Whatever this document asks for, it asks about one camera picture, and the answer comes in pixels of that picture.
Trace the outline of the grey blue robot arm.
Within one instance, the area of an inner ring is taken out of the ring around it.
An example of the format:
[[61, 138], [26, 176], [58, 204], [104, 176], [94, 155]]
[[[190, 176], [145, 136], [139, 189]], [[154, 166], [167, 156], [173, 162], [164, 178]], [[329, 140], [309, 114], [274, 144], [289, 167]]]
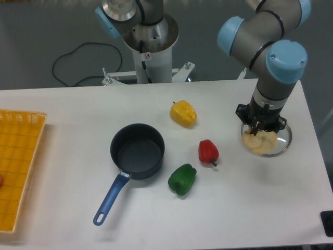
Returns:
[[[257, 77], [249, 104], [236, 115], [250, 133], [278, 132], [286, 126], [280, 112], [302, 77], [308, 56], [304, 47], [284, 38], [311, 12], [310, 1], [257, 1], [255, 16], [229, 18], [217, 35], [219, 48]], [[138, 83], [172, 81], [172, 48], [179, 30], [164, 12], [163, 1], [104, 1], [95, 9], [104, 30], [123, 38], [132, 50]]]

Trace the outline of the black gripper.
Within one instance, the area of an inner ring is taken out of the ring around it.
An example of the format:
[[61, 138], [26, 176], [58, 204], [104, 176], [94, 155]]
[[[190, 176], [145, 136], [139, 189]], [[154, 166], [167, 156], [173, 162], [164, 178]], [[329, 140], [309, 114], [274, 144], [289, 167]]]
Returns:
[[236, 108], [236, 115], [244, 125], [248, 125], [250, 134], [257, 135], [259, 131], [278, 133], [283, 130], [287, 120], [280, 116], [279, 109], [270, 109], [268, 103], [263, 107], [251, 100], [248, 104], [239, 104]]

